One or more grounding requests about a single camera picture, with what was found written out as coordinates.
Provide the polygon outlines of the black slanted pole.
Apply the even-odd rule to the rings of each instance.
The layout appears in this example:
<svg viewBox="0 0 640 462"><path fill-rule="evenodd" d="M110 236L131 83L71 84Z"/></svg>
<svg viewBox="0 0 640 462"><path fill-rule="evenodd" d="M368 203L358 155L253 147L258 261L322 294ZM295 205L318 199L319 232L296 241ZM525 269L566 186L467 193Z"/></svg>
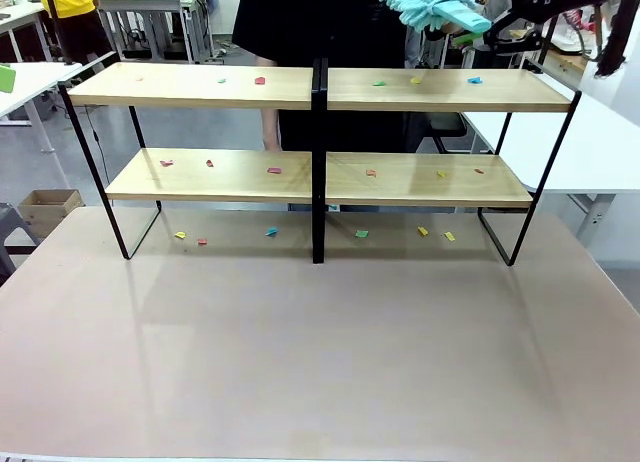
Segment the black slanted pole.
<svg viewBox="0 0 640 462"><path fill-rule="evenodd" d="M542 72L542 67L544 66L544 62L545 59L547 57L547 53L549 51L549 48L551 46L551 41L552 41L552 37L557 25L557 21L558 21L558 16L554 16L552 17L546 27L544 28L544 30L542 31L542 35L544 36L543 39L543 44L540 50L540 53L538 55L538 59L537 59L537 63L539 65L539 69L538 72L541 73Z"/></svg>

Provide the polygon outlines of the grey stool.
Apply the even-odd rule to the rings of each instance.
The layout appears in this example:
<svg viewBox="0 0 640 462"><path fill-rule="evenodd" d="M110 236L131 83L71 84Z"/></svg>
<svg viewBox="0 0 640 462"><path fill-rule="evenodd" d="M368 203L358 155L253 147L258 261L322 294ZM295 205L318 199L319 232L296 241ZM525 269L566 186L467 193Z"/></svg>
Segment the grey stool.
<svg viewBox="0 0 640 462"><path fill-rule="evenodd" d="M7 240L17 230L21 230L31 240L30 246L7 245ZM39 244L38 237L32 232L17 209L9 203L0 202L0 286L16 271L11 256L29 255Z"/></svg>

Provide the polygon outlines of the black stand pole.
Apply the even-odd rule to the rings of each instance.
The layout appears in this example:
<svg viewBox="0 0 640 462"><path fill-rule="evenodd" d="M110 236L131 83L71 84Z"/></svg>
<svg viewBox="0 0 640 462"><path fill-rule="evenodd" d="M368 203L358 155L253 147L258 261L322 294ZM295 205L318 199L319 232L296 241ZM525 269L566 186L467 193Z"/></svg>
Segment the black stand pole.
<svg viewBox="0 0 640 462"><path fill-rule="evenodd" d="M56 38L58 41L58 45L59 45L64 63L66 65L71 65L73 63L73 60L65 45L64 33L61 31L61 28L60 28L59 17L58 17L58 13L55 6L55 0L47 0L47 7L48 7L49 17L52 21L52 25L54 28L54 32L56 34Z"/></svg>

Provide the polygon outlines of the cardboard box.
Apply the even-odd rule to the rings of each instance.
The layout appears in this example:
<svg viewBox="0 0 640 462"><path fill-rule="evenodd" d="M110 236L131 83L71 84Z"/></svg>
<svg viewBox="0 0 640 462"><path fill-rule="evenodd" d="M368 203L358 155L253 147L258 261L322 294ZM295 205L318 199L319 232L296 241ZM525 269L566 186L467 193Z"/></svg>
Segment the cardboard box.
<svg viewBox="0 0 640 462"><path fill-rule="evenodd" d="M47 189L32 191L18 205L18 211L38 238L46 238L67 215L83 206L76 189Z"/></svg>

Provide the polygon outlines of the teal chenille duster with handle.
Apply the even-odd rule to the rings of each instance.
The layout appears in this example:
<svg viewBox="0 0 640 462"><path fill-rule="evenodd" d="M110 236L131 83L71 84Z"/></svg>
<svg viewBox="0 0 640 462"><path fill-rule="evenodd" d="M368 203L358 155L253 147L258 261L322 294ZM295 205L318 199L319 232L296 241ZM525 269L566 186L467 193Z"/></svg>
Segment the teal chenille duster with handle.
<svg viewBox="0 0 640 462"><path fill-rule="evenodd" d="M400 21L415 31L440 30L454 25L474 34L483 34L492 21L482 16L474 0L380 0L398 12Z"/></svg>

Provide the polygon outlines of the wooden workbench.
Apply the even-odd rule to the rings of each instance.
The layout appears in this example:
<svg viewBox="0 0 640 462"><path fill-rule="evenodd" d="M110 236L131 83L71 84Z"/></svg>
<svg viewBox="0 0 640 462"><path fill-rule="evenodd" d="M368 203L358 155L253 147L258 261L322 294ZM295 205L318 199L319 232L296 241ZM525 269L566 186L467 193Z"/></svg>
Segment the wooden workbench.
<svg viewBox="0 0 640 462"><path fill-rule="evenodd" d="M580 37L569 26L557 26L552 35L551 44L543 61L543 67L555 77L578 86L588 64L588 58L596 55L595 35L590 31L581 31L585 50L582 50Z"/></svg>

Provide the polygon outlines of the white background table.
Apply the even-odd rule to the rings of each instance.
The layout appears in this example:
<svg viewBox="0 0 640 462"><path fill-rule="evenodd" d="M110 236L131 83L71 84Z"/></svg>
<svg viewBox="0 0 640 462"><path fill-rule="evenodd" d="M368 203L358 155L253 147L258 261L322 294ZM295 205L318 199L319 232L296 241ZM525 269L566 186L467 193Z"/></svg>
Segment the white background table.
<svg viewBox="0 0 640 462"><path fill-rule="evenodd" d="M51 61L51 54L45 39L41 13L44 12L41 2L25 2L0 8L0 37L7 36L18 63L23 61L15 31L26 26L32 26L37 34L41 51L47 62Z"/></svg>

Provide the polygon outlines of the black chair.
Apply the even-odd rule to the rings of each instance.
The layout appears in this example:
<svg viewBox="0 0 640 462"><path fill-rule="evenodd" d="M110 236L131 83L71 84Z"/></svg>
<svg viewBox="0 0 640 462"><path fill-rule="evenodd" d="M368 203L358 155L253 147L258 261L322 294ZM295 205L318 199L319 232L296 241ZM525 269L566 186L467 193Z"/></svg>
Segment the black chair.
<svg viewBox="0 0 640 462"><path fill-rule="evenodd" d="M424 136L434 143L439 154L463 154L471 153L476 135L473 135L471 144L466 149L449 150L444 144L445 138L462 139L467 136L468 126L465 118L459 113L427 113L427 126Z"/></svg>

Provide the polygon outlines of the red pink sign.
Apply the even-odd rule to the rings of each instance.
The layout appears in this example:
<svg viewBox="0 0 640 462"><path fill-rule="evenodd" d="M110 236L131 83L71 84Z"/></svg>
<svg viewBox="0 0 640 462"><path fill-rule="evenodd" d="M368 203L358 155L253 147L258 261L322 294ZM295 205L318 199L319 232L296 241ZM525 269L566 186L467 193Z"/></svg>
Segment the red pink sign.
<svg viewBox="0 0 640 462"><path fill-rule="evenodd" d="M582 9L574 9L562 13L568 25L577 27L579 30L589 30L591 26L590 19L584 19L583 15L584 11Z"/></svg>

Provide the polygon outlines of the person in yellow shirt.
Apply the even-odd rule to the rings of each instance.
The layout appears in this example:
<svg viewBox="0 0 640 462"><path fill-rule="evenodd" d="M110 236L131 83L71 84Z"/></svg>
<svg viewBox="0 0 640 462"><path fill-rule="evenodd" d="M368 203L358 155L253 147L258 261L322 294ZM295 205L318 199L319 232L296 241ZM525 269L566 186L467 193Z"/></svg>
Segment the person in yellow shirt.
<svg viewBox="0 0 640 462"><path fill-rule="evenodd" d="M41 2L48 13L47 0ZM85 65L91 54L100 57L111 51L111 44L98 13L98 2L99 0L55 0L60 28L73 62Z"/></svg>

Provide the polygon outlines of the large white table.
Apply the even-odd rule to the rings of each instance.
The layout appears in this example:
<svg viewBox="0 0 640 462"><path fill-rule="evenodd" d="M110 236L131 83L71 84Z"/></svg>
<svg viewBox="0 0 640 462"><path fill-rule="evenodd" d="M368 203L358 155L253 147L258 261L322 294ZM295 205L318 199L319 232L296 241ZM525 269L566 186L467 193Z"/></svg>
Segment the large white table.
<svg viewBox="0 0 640 462"><path fill-rule="evenodd" d="M504 113L464 114L480 140L500 156L529 191L537 189L565 117L515 113L503 144ZM585 212L577 238L589 244L616 196L640 193L640 128L584 95L547 178L544 190L572 198Z"/></svg>

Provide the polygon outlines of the wood-topped background desk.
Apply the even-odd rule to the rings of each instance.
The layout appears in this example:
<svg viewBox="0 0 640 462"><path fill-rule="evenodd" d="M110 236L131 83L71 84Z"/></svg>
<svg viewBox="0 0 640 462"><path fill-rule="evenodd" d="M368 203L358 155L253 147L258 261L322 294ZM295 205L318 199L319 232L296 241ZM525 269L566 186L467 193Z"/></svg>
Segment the wood-topped background desk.
<svg viewBox="0 0 640 462"><path fill-rule="evenodd" d="M214 57L208 0L99 0L99 15L123 60L201 64Z"/></svg>

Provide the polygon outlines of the person's right forearm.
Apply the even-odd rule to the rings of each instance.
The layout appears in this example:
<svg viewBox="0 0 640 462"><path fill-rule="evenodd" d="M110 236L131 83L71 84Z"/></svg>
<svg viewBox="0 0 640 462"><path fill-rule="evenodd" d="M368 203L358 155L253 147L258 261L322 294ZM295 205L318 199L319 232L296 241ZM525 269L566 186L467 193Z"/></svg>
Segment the person's right forearm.
<svg viewBox="0 0 640 462"><path fill-rule="evenodd" d="M262 141L267 151L280 151L279 112L277 109L261 109Z"/></svg>

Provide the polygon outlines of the person in black shirt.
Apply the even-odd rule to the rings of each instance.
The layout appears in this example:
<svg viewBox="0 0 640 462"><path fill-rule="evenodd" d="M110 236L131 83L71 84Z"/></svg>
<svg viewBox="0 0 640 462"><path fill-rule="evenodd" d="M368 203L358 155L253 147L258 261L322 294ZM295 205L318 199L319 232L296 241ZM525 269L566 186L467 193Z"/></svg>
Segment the person in black shirt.
<svg viewBox="0 0 640 462"><path fill-rule="evenodd" d="M401 69L406 28L380 0L240 0L232 41L259 66ZM401 153L400 112L278 110L281 150L309 151L318 129L331 152Z"/></svg>

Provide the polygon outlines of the white side table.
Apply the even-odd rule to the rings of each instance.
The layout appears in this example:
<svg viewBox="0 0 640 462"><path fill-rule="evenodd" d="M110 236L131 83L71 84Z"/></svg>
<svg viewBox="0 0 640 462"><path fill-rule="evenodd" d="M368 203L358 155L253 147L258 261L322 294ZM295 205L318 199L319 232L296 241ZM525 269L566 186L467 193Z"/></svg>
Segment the white side table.
<svg viewBox="0 0 640 462"><path fill-rule="evenodd" d="M76 75L82 65L61 62L18 62L8 66L0 64L0 78L13 72L14 84L11 92L0 90L0 119L23 107L31 127L36 132L40 149L45 154L55 151L46 133L42 120L33 102L42 93Z"/></svg>

